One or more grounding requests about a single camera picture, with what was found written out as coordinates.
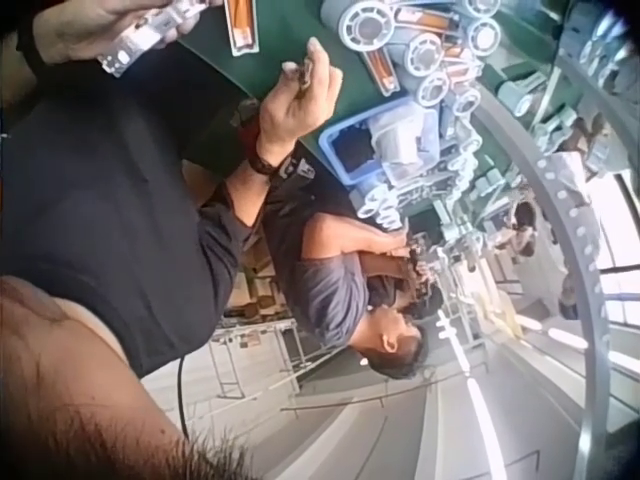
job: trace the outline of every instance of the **green workbench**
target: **green workbench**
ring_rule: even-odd
[[[338,35],[321,23],[322,0],[258,0],[256,3],[259,53],[231,55],[222,8],[203,12],[198,26],[182,43],[249,95],[262,98],[277,81],[282,62],[301,62],[306,55],[307,41],[315,36],[329,52],[332,64],[345,72],[335,114],[327,125],[386,100],[360,56],[345,48]],[[319,133],[307,136],[303,143],[322,159],[317,143]]]

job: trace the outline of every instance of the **black cable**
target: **black cable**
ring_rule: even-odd
[[[184,403],[182,401],[182,367],[184,366],[184,359],[180,359],[178,363],[178,412],[180,413],[180,426],[182,427],[182,433],[189,440],[189,430],[187,430],[187,421],[184,417]]]

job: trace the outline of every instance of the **blue plastic bin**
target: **blue plastic bin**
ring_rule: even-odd
[[[320,145],[320,149],[324,152],[329,162],[329,164],[325,166],[338,178],[338,180],[340,180],[340,183],[342,183],[345,187],[353,187],[354,185],[363,181],[365,178],[382,172],[382,165],[378,160],[372,158],[371,160],[365,162],[363,165],[355,169],[353,172],[347,172],[344,164],[338,158],[338,155],[333,148],[333,141],[338,137],[338,135],[340,135],[343,130],[349,127],[353,127],[354,125],[357,125],[359,123],[365,122],[374,115],[378,115],[388,110],[393,110],[396,107],[405,105],[412,101],[413,99],[409,96],[391,100],[390,102],[384,103],[370,110],[359,113],[358,115],[347,118],[346,120],[343,120],[339,123],[336,123],[335,125],[332,125],[325,129],[320,134],[318,144]]]

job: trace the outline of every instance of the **black t-shirt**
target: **black t-shirt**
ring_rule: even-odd
[[[249,234],[228,202],[196,210],[170,138],[105,81],[2,142],[0,273],[97,315],[140,377],[211,337]]]

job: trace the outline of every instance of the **factory workstation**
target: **factory workstation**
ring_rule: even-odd
[[[640,478],[623,10],[34,0],[8,18],[6,478]]]

